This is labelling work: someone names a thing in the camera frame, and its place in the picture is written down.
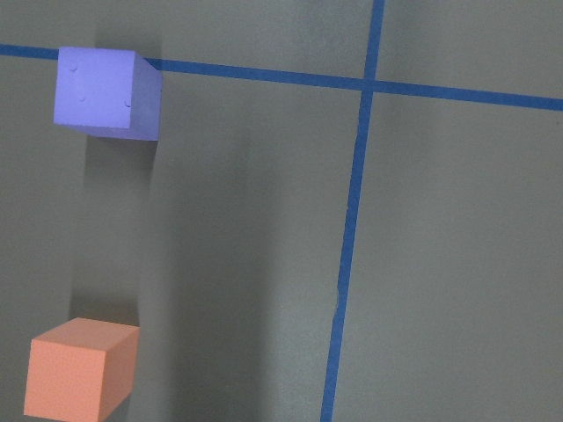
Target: blue line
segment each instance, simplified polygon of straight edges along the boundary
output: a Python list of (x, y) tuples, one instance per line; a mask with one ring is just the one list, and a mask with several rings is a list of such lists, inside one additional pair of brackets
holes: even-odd
[[(384, 3), (384, 0), (374, 0), (373, 3), (371, 23), (369, 26), (368, 51), (366, 53), (364, 69), (365, 81), (368, 81), (370, 78), (375, 79), (376, 77), (379, 40), (381, 38), (385, 7)], [(368, 144), (369, 119), (371, 117), (373, 94), (374, 92), (372, 90), (366, 89), (362, 91), (360, 98), (358, 131), (355, 138), (354, 159), (352, 161), (346, 220), (344, 223), (344, 236), (342, 238), (342, 250), (340, 252), (340, 270), (337, 283), (338, 301), (333, 316), (333, 327), (331, 329), (330, 345), (326, 359), (325, 388), (320, 409), (320, 422), (331, 422), (334, 414), (334, 399), (336, 397), (336, 385), (340, 367), (348, 289), (350, 286), (350, 273), (352, 272), (352, 257), (354, 255), (355, 229), (358, 220), (360, 194), (362, 192), (363, 164), (366, 156), (366, 146)]]
[[(379, 15), (384, 2), (376, 2), (374, 11)], [(373, 20), (371, 30), (381, 31), (382, 20)], [(370, 53), (377, 51), (379, 38), (369, 43)], [(32, 59), (57, 60), (59, 52), (56, 48), (14, 46), (0, 44), (0, 55), (26, 57)], [(405, 84), (401, 82), (373, 80), (377, 68), (377, 58), (370, 56), (366, 60), (364, 78), (315, 75), (311, 73), (287, 72), (283, 70), (269, 70), (225, 66), (222, 64), (207, 64), (198, 62), (183, 62), (165, 59), (147, 59), (155, 68), (168, 72), (179, 72), (205, 76), (221, 76), (251, 81), (275, 82), (280, 84), (298, 84), (336, 88), (351, 91), (373, 91), (387, 94), (409, 95), (424, 98), (442, 98), (458, 101), (472, 101), (482, 104), (501, 106), (516, 106), (537, 108), (541, 110), (563, 111), (563, 99), (537, 97), (531, 95), (510, 94), (493, 91), (466, 90), (443, 86)]]
[(563, 99), (535, 97), (531, 95), (509, 94), (503, 92), (464, 90), (444, 86), (404, 84), (401, 82), (373, 81), (375, 92), (409, 95), (425, 98), (454, 99), (500, 106), (537, 108), (541, 110), (563, 111)]

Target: purple block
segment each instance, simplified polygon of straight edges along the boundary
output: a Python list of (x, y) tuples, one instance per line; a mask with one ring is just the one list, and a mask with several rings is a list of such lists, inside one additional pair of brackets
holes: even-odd
[(157, 141), (162, 74), (135, 51), (61, 47), (55, 118), (88, 135)]

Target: cube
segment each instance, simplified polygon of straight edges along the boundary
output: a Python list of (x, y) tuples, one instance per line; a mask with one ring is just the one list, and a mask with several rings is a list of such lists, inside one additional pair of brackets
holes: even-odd
[(139, 327), (75, 318), (34, 338), (24, 414), (99, 422), (131, 393)]
[(162, 74), (135, 51), (61, 47), (54, 123), (92, 136), (156, 141)]

